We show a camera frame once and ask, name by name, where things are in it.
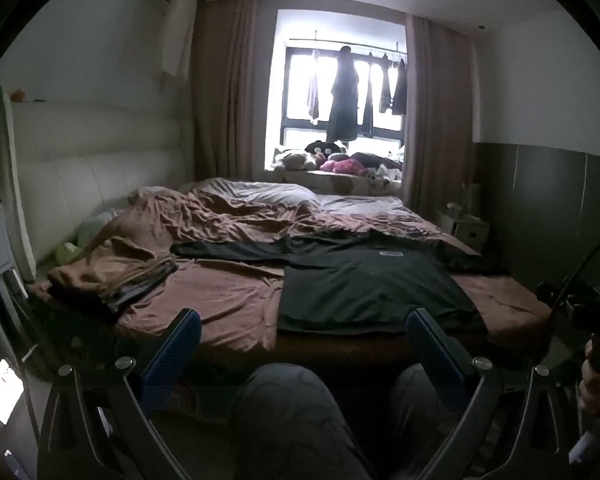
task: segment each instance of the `wall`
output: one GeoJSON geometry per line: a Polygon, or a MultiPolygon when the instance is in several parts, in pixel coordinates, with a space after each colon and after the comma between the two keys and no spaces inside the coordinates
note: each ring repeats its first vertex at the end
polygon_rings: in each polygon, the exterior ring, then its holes
{"type": "Polygon", "coordinates": [[[273,56],[276,23],[280,9],[325,10],[375,18],[384,22],[404,23],[405,14],[349,0],[259,0],[255,25],[254,86],[253,86],[253,131],[254,142],[251,158],[256,180],[265,180],[264,147],[267,131],[267,105],[273,56]]]}
{"type": "Polygon", "coordinates": [[[480,142],[600,156],[600,53],[564,10],[476,41],[480,142]]]}
{"type": "Polygon", "coordinates": [[[51,0],[0,60],[0,84],[29,100],[174,115],[178,88],[155,70],[162,19],[146,0],[51,0]]]}
{"type": "Polygon", "coordinates": [[[560,10],[477,41],[477,60],[488,249],[528,288],[558,283],[600,241],[600,53],[560,10]]]}

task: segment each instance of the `leg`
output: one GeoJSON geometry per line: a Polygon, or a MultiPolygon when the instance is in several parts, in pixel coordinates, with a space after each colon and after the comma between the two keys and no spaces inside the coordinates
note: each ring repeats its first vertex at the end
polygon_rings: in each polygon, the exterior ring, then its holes
{"type": "Polygon", "coordinates": [[[421,365],[398,377],[391,395],[394,479],[415,478],[459,420],[448,411],[421,365]]]}
{"type": "Polygon", "coordinates": [[[231,419],[239,480],[370,480],[333,396],[313,372],[266,365],[247,380],[231,419]]]}

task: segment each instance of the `white leather headboard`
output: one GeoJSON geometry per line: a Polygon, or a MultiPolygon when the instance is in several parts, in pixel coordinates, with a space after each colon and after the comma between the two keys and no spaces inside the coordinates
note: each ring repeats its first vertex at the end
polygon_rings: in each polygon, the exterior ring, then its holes
{"type": "Polygon", "coordinates": [[[25,279],[35,277],[36,264],[59,244],[73,240],[88,217],[125,207],[138,187],[175,188],[187,180],[175,118],[89,104],[4,101],[13,117],[6,123],[13,129],[13,185],[20,195],[11,209],[24,224],[24,236],[12,239],[11,229],[10,242],[20,245],[14,254],[25,279]]]}

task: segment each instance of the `window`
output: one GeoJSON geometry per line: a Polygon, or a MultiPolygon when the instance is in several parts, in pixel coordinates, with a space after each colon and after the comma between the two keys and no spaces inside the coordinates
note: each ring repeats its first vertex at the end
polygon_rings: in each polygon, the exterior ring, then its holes
{"type": "MultiPolygon", "coordinates": [[[[310,79],[313,76],[314,58],[312,49],[288,48],[286,50],[285,84],[283,89],[282,127],[280,143],[287,148],[303,149],[314,140],[325,140],[326,129],[331,113],[333,97],[331,87],[338,69],[338,53],[333,50],[320,50],[317,63],[318,93],[320,96],[320,116],[318,124],[312,124],[307,108],[307,95],[310,79]]],[[[360,78],[358,85],[358,124],[362,124],[365,110],[367,81],[369,76],[368,56],[352,54],[354,67],[360,78]]],[[[395,153],[404,138],[402,116],[394,116],[391,110],[381,114],[380,92],[382,69],[380,58],[371,65],[371,86],[374,105],[374,137],[358,137],[349,143],[349,153],[367,152],[380,156],[395,153]]],[[[395,93],[398,79],[397,66],[389,68],[389,87],[395,93]]]]}

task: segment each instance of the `drawer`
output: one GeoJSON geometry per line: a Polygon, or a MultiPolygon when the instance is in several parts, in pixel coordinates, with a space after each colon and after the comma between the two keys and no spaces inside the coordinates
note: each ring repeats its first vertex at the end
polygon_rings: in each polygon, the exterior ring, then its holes
{"type": "Polygon", "coordinates": [[[479,252],[489,236],[489,226],[487,224],[458,223],[454,236],[463,244],[479,252]]]}

